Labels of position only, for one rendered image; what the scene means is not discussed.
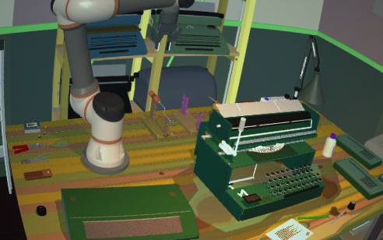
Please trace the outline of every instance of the wooden table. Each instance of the wooden table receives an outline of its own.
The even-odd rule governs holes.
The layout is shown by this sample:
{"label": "wooden table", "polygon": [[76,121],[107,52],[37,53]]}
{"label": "wooden table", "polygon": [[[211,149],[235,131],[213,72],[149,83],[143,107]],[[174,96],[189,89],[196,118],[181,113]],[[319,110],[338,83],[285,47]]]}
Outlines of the wooden table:
{"label": "wooden table", "polygon": [[[196,117],[202,112],[202,120],[207,121],[211,109],[190,108],[189,111]],[[169,110],[167,115],[174,111],[179,109]],[[6,127],[12,176],[28,240],[69,240],[61,204],[60,189],[63,188],[177,183],[195,211],[200,239],[206,240],[258,239],[260,234],[271,231],[290,218],[326,215],[330,211],[336,215],[345,210],[351,200],[356,201],[356,209],[343,215],[334,224],[330,224],[335,218],[333,216],[311,221],[299,220],[314,232],[310,240],[334,239],[383,213],[383,197],[366,200],[332,168],[334,161],[350,157],[346,152],[337,146],[332,158],[322,156],[322,147],[327,136],[332,132],[336,135],[345,134],[323,116],[319,122],[318,137],[307,140],[307,143],[317,150],[313,164],[319,164],[326,184],[322,196],[274,213],[237,222],[193,173],[196,137],[189,136],[175,122],[175,126],[171,126],[170,129],[175,132],[176,140],[157,142],[141,123],[140,117],[143,115],[149,115],[149,112],[125,115],[122,141],[130,156],[130,165],[116,175],[92,172],[82,163],[80,154],[90,140],[90,124],[81,118],[42,122],[41,138],[38,138],[36,133],[24,134],[22,125]],[[14,154],[12,150],[12,146],[15,145],[46,142],[51,145],[62,139],[68,140],[69,146],[43,146],[21,154]],[[47,156],[48,162],[20,163],[23,159],[31,159],[42,153]],[[51,169],[52,178],[32,181],[24,179],[24,172],[45,168]],[[383,172],[383,167],[379,166],[369,172],[377,176]],[[47,208],[46,216],[40,217],[35,214],[39,205]]]}

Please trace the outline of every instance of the white bottle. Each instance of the white bottle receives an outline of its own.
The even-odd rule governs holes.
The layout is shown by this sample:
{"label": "white bottle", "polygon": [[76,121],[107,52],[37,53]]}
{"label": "white bottle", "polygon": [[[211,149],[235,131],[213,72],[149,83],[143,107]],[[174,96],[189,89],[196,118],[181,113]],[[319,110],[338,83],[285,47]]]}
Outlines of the white bottle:
{"label": "white bottle", "polygon": [[322,155],[324,157],[332,157],[334,149],[336,147],[336,135],[332,133],[330,137],[326,139],[325,146],[323,147]]}

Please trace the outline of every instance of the pencil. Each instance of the pencil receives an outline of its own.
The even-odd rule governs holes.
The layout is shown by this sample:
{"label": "pencil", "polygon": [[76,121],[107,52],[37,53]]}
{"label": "pencil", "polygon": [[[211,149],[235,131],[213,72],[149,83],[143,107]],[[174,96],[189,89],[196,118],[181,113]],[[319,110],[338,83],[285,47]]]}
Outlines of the pencil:
{"label": "pencil", "polygon": [[324,218],[324,217],[330,217],[330,215],[323,215],[323,216],[313,216],[313,217],[298,217],[298,220],[300,220],[300,219],[315,219],[315,218]]}

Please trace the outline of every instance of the purple object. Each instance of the purple object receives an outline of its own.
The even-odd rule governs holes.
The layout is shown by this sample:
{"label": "purple object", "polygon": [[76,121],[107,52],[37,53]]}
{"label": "purple object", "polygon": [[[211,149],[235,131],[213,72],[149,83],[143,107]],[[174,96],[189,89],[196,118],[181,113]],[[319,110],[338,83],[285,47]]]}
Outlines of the purple object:
{"label": "purple object", "polygon": [[182,98],[182,106],[181,106],[181,113],[183,114],[183,116],[186,116],[186,110],[188,109],[188,102],[189,102],[189,98],[188,96],[186,96],[186,94],[184,94],[184,97]]}
{"label": "purple object", "polygon": [[199,124],[201,123],[202,120],[202,113],[199,113],[199,120],[197,121],[197,130],[199,130]]}

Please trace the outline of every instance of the red-handled pliers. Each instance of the red-handled pliers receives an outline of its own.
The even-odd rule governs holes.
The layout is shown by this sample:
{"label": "red-handled pliers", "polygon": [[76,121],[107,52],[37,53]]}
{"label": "red-handled pliers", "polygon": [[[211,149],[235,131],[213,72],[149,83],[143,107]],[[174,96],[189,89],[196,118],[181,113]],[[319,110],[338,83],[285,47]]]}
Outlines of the red-handled pliers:
{"label": "red-handled pliers", "polygon": [[40,146],[47,146],[47,145],[48,145],[48,143],[35,143],[35,144],[32,144],[32,145],[19,145],[19,146],[13,146],[12,148],[13,148],[13,149],[19,149],[19,148],[21,148],[20,150],[16,150],[16,151],[15,151],[15,154],[19,154],[19,153],[28,151],[28,150],[30,150],[30,149],[38,148],[38,147],[40,147]]}

